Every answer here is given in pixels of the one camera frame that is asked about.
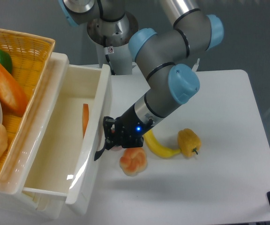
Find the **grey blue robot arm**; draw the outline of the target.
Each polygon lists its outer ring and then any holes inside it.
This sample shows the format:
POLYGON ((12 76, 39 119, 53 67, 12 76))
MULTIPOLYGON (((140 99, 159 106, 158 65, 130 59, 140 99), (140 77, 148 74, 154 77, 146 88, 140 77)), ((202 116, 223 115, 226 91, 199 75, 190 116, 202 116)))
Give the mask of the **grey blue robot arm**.
POLYGON ((71 26, 87 24, 91 40, 101 47, 99 63, 114 75, 137 64, 150 89, 125 113, 103 121, 104 150, 141 147, 143 135, 199 91, 195 72, 180 60, 220 44, 224 27, 215 15, 205 15, 194 0, 163 0, 172 30, 163 35, 139 29, 122 0, 61 0, 71 26))

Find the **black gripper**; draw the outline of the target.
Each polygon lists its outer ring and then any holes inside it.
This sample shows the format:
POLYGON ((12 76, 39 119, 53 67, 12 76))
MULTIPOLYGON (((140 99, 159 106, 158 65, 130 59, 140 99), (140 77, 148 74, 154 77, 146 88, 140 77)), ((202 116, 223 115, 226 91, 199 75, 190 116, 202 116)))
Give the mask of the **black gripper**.
POLYGON ((105 116, 103 129, 106 150, 115 146, 115 142, 125 149, 143 146, 144 124, 140 122, 135 112, 125 112, 116 119, 105 116))

